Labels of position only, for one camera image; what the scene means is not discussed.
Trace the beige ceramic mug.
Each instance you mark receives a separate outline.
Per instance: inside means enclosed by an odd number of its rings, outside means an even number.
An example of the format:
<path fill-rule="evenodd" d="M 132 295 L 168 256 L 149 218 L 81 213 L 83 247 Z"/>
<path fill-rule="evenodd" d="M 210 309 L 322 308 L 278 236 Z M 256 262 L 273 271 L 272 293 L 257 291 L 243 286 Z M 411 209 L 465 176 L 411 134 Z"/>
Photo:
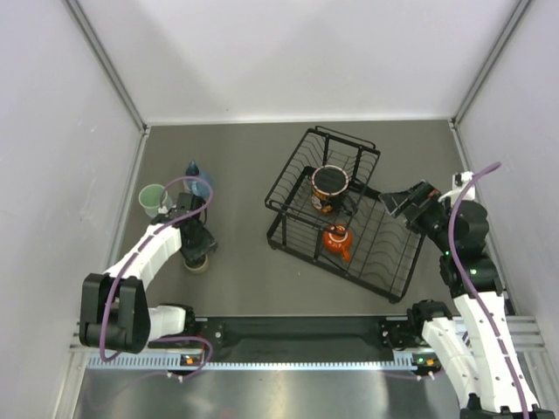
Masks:
<path fill-rule="evenodd" d="M 193 274 L 202 274 L 209 269 L 210 258 L 208 255 L 195 260 L 183 260 L 185 268 Z"/>

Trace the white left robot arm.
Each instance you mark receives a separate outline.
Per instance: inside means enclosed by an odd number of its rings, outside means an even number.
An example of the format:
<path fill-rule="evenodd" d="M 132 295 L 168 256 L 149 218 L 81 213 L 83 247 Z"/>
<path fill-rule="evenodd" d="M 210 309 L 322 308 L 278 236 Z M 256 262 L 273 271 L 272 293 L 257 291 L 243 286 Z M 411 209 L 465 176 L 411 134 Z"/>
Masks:
<path fill-rule="evenodd" d="M 152 218 L 141 239 L 118 263 L 85 278 L 79 315 L 82 345 L 138 354 L 148 343 L 167 336 L 179 347 L 195 341 L 193 308 L 174 303 L 150 308 L 146 291 L 176 254 L 188 271 L 207 271 L 209 254 L 217 248 L 205 226 L 207 207 L 206 199 L 181 193 L 174 206 Z"/>

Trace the green plastic cup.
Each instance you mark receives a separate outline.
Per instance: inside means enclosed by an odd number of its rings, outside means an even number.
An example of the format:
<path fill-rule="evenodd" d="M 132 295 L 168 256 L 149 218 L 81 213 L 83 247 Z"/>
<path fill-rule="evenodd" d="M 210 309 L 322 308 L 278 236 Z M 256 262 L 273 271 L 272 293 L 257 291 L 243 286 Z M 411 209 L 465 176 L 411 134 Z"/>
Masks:
<path fill-rule="evenodd" d="M 157 216 L 157 209 L 165 201 L 172 200 L 169 192 L 161 184 L 149 184 L 138 195 L 138 202 L 150 218 Z"/>

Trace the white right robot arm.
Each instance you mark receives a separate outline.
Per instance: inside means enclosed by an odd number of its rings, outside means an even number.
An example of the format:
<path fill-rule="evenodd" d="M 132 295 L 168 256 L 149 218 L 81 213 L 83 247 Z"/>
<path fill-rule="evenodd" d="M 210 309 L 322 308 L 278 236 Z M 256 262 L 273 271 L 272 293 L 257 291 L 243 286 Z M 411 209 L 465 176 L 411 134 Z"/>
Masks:
<path fill-rule="evenodd" d="M 524 377 L 507 323 L 499 274 L 486 251 L 487 210 L 465 185 L 443 194 L 430 183 L 379 196 L 386 211 L 440 250 L 439 271 L 466 328 L 448 307 L 425 300 L 408 311 L 407 334 L 429 346 L 448 377 L 462 418 L 553 418 Z"/>

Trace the blue ceramic mug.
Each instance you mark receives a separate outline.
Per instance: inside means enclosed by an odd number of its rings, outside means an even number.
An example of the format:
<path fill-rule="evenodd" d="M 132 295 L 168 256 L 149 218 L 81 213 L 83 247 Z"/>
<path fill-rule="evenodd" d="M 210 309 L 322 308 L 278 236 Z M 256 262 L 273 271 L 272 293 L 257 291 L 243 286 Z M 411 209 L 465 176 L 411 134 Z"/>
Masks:
<path fill-rule="evenodd" d="M 199 168 L 195 161 L 189 163 L 184 175 L 190 177 L 190 179 L 183 181 L 186 192 L 199 196 L 204 200 L 210 197 L 210 190 L 214 189 L 213 181 L 210 175 Z"/>

